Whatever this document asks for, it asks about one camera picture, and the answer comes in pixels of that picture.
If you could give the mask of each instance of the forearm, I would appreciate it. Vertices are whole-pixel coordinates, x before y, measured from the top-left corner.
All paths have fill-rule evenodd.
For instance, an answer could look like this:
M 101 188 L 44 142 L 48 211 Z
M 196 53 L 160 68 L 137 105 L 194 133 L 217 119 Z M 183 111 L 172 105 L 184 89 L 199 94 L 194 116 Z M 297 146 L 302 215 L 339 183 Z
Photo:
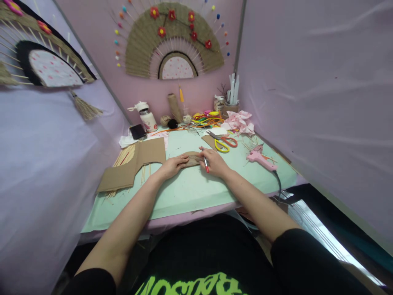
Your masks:
M 103 268 L 112 274 L 117 285 L 120 283 L 129 254 L 153 210 L 163 182 L 164 179 L 157 174 L 148 178 L 98 241 L 77 273 L 89 268 Z
M 273 201 L 237 172 L 230 170 L 223 179 L 239 202 L 253 217 L 258 229 L 271 243 L 285 231 L 300 228 Z

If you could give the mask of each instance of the decorative fan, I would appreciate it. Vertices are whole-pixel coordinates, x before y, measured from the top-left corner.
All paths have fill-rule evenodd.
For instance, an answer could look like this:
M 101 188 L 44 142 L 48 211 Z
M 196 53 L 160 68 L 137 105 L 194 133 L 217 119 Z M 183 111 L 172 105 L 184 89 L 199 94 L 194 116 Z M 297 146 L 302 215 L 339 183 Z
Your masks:
M 123 6 L 119 22 L 112 12 L 119 27 L 115 33 L 121 38 L 114 42 L 118 47 L 117 66 L 125 67 L 127 74 L 152 79 L 185 79 L 224 65 L 221 49 L 229 42 L 220 46 L 216 38 L 224 23 L 213 32 L 202 15 L 181 3 L 162 2 L 141 14 L 130 0 L 129 3 L 131 10 Z M 217 14 L 214 23 L 220 17 Z
M 8 50 L 0 51 L 8 58 L 0 66 L 1 84 L 72 87 L 97 79 L 83 61 L 82 49 L 77 53 L 53 27 L 21 1 L 1 1 L 0 21 L 4 33 L 0 35 L 0 45 Z M 23 70 L 24 75 L 11 73 L 4 65 Z

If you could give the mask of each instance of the white fabric partition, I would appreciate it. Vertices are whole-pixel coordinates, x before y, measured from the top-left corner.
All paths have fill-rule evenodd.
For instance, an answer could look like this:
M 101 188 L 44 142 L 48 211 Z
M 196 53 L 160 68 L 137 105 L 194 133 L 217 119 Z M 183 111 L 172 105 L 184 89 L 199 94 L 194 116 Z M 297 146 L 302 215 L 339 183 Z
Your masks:
M 393 1 L 248 0 L 239 60 L 256 131 L 393 253 Z
M 55 4 L 37 2 L 42 17 L 67 38 L 70 29 Z M 35 10 L 33 0 L 25 3 Z M 79 51 L 73 34 L 70 40 Z M 117 142 L 129 125 L 103 81 L 75 92 L 103 116 L 84 122 L 67 89 L 0 87 L 1 294 L 50 294 L 102 173 L 120 152 Z

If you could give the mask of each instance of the black yarn ball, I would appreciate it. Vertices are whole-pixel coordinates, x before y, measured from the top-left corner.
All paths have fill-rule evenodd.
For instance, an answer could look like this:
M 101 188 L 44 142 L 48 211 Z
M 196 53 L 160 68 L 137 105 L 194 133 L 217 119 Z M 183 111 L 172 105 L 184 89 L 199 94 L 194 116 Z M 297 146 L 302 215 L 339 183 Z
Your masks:
M 170 129 L 175 129 L 175 128 L 177 128 L 177 121 L 175 120 L 175 119 L 171 119 L 171 120 L 169 120 L 169 122 L 168 122 L 168 127 L 170 128 Z

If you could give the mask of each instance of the scissors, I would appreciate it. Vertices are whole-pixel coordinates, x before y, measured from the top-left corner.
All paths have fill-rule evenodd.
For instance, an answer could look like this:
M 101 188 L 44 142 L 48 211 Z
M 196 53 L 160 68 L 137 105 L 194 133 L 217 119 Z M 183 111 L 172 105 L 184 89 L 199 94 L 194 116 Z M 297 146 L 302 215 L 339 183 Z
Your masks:
M 214 138 L 214 143 L 215 143 L 215 147 L 218 151 L 222 152 L 222 153 L 227 153 L 229 152 L 229 147 L 235 148 L 237 147 L 237 140 L 232 138 L 232 137 L 227 137 L 227 136 L 218 136 L 215 135 L 213 132 L 211 132 L 210 130 L 207 131 L 207 133 Z

